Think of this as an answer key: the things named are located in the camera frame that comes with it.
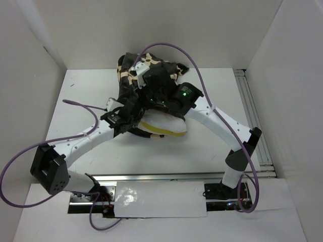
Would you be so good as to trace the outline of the white pillow yellow edge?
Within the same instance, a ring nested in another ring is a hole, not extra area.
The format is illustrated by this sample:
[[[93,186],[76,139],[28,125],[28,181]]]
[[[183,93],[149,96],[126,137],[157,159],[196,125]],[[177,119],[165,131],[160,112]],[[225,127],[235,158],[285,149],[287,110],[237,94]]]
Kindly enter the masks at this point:
[[[158,111],[147,111],[138,128],[156,135],[173,137],[182,137],[187,133],[187,126],[182,118]]]

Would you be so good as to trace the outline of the black beige patterned pillowcase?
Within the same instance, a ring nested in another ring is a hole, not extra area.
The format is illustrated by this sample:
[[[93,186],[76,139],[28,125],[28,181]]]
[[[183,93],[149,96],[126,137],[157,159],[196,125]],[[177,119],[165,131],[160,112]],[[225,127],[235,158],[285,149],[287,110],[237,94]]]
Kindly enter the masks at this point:
[[[146,84],[143,81],[144,72],[137,72],[135,61],[139,54],[126,53],[118,60],[117,77],[119,82],[118,101],[124,103],[127,99],[142,91]],[[147,52],[138,61],[144,65],[144,70],[152,68],[165,68],[169,74],[167,81],[176,84],[178,77],[189,71],[189,68],[181,63],[169,62],[160,59]],[[163,104],[155,105],[152,110],[146,111],[139,125],[128,132],[143,138],[163,138],[165,136],[182,137],[187,132],[185,118],[182,114],[171,112]]]

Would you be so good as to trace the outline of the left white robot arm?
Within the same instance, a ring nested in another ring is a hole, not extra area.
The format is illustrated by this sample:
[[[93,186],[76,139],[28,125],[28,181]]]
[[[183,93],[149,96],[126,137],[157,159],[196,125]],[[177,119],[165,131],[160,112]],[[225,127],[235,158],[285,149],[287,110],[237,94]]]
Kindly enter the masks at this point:
[[[88,201],[94,201],[106,190],[91,175],[70,171],[69,167],[81,156],[100,145],[136,127],[144,107],[138,100],[113,105],[95,124],[74,138],[56,139],[37,147],[30,169],[50,195],[61,191],[81,193]]]

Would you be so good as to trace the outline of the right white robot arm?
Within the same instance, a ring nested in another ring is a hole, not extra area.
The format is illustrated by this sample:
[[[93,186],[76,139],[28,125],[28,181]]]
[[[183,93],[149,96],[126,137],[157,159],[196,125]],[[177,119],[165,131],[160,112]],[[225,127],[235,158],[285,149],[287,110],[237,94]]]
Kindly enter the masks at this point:
[[[140,63],[133,70],[138,76],[138,88],[149,104],[164,104],[166,109],[199,122],[229,146],[220,191],[226,198],[233,197],[260,140],[261,129],[240,124],[209,102],[193,84],[174,82],[163,67],[150,68]]]

